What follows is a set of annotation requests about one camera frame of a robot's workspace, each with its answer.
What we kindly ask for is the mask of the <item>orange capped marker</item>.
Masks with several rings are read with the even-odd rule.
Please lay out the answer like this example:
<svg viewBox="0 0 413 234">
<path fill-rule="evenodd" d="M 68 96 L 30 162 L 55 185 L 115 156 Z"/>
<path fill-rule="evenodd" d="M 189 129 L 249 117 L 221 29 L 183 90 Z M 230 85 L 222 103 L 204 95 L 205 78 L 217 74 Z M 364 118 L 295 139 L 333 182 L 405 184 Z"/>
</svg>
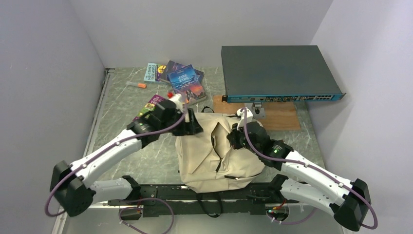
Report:
<svg viewBox="0 0 413 234">
<path fill-rule="evenodd" d="M 131 82 L 131 81 L 127 81 L 126 85 L 128 86 L 134 86 L 134 87 L 138 87 L 138 88 L 142 88 L 142 89 L 146 89 L 147 85 L 144 83 L 139 83 L 139 82 Z"/>
</svg>

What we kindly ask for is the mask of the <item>beige canvas backpack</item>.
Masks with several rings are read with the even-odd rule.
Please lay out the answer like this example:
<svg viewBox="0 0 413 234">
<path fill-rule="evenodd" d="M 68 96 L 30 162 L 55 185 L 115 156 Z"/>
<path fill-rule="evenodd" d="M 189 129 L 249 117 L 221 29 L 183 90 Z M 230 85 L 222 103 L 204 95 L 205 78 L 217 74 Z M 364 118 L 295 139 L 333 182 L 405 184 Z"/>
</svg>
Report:
<svg viewBox="0 0 413 234">
<path fill-rule="evenodd" d="M 233 149 L 226 136 L 239 120 L 235 115 L 195 113 L 203 132 L 179 136 L 175 147 L 181 181 L 197 194 L 246 187 L 265 168 L 248 149 Z"/>
</svg>

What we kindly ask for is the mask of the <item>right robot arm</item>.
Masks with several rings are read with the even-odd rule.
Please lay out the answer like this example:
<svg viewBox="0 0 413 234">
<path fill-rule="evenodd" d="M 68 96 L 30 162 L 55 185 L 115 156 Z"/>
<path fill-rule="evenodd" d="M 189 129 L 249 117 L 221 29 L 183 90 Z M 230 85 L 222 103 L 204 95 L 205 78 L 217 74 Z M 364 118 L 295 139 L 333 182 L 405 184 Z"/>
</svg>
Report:
<svg viewBox="0 0 413 234">
<path fill-rule="evenodd" d="M 342 227 L 358 232 L 378 227 L 368 184 L 351 181 L 316 165 L 282 140 L 271 139 L 257 122 L 235 123 L 227 136 L 234 149 L 245 148 L 277 175 L 268 189 L 274 202 L 283 199 L 304 202 L 333 216 Z"/>
</svg>

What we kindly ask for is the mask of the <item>Jane Eyre book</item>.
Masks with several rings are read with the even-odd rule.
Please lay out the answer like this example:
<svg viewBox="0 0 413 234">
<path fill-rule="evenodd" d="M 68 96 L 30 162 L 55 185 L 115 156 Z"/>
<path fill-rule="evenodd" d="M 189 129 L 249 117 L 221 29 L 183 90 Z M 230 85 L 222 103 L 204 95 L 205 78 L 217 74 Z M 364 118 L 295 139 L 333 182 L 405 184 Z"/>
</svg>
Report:
<svg viewBox="0 0 413 234">
<path fill-rule="evenodd" d="M 192 65 L 168 73 L 171 85 L 176 94 L 182 94 L 186 104 L 195 104 L 206 99 L 200 76 Z"/>
</svg>

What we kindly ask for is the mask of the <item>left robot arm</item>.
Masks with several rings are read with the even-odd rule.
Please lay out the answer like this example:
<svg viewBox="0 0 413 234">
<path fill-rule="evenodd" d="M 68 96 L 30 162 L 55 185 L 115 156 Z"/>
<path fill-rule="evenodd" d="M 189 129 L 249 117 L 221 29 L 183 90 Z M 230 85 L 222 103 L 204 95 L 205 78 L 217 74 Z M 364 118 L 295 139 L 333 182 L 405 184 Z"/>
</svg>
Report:
<svg viewBox="0 0 413 234">
<path fill-rule="evenodd" d="M 54 197 L 70 217 L 101 201 L 118 199 L 135 204 L 141 198 L 141 186 L 131 176 L 106 181 L 98 178 L 124 158 L 157 141 L 161 134 L 180 137 L 201 132 L 203 128 L 193 109 L 179 100 L 161 101 L 98 150 L 72 163 L 56 164 L 48 200 Z"/>
</svg>

